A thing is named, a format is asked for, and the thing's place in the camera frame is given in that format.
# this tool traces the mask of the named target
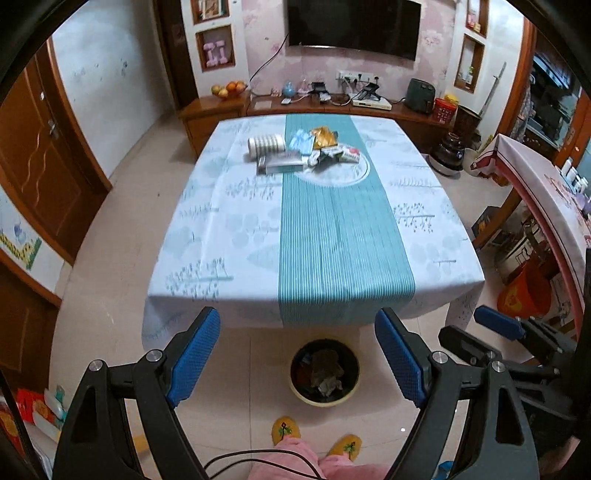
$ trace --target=tv cabinet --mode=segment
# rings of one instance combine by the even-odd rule
[[[248,95],[233,100],[205,97],[195,100],[179,117],[185,124],[189,140],[197,156],[213,133],[217,122],[226,118],[257,115],[281,115],[282,113],[340,113],[343,115],[365,115],[395,120],[421,153],[429,153],[451,129],[451,124],[440,124],[433,115],[414,112],[402,103],[392,105],[392,110],[357,107],[351,104],[336,106],[320,103],[314,97],[282,105],[281,98]]]

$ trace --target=white wall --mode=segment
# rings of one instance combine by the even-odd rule
[[[213,85],[225,85],[233,80],[243,80],[247,82],[250,78],[248,74],[248,62],[246,60],[246,40],[244,37],[244,20],[242,19],[242,0],[228,1],[229,16],[201,22],[195,25],[193,23],[193,12],[191,10],[191,0],[181,0],[183,11],[183,23],[185,35],[187,37],[187,46],[189,48],[189,57],[193,67],[193,76],[197,85],[199,96],[211,95]],[[231,25],[232,43],[234,47],[233,67],[225,67],[203,72],[201,70],[201,61],[199,60],[199,51],[197,50],[196,34],[212,28]]]
[[[484,39],[465,27],[466,13],[467,0],[458,0],[452,55],[447,68],[446,92],[453,93],[459,98],[461,105],[478,113],[491,91],[495,81],[494,76],[501,71],[503,62],[507,62],[505,73],[499,82],[495,96],[478,127],[484,144],[489,135],[495,134],[513,87],[519,62],[524,17],[506,0],[490,0],[488,35]],[[485,44],[480,76],[474,93],[453,86],[462,54],[464,33]]]
[[[172,103],[151,0],[90,0],[54,34],[80,128],[110,176]]]
[[[31,261],[29,261],[31,254],[27,254],[26,258],[23,259],[13,252],[14,248],[22,251],[24,246],[35,245],[38,242],[41,242],[39,249],[36,255],[33,255]],[[61,268],[64,266],[64,259],[39,237],[1,187],[0,249],[33,279],[37,280],[49,291],[56,293],[57,280],[60,276]]]

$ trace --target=television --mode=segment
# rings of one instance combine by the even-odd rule
[[[411,0],[287,0],[287,19],[290,46],[417,56],[421,4]]]

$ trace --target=tablecloth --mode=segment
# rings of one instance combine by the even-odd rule
[[[257,176],[247,139],[328,125],[358,165]],[[152,273],[142,341],[161,348],[203,306],[229,327],[364,325],[450,303],[465,327],[484,285],[437,177],[390,119],[270,115],[221,122],[179,199]]]
[[[580,325],[585,258],[587,248],[591,247],[591,231],[558,168],[526,145],[504,135],[493,139],[470,168],[486,175],[501,173],[518,189],[553,247],[575,307],[575,321]],[[575,292],[569,289],[571,279]]]

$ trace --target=orange bucket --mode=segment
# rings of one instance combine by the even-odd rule
[[[543,317],[550,311],[552,286],[532,261],[527,261],[499,295],[496,309],[509,317]]]

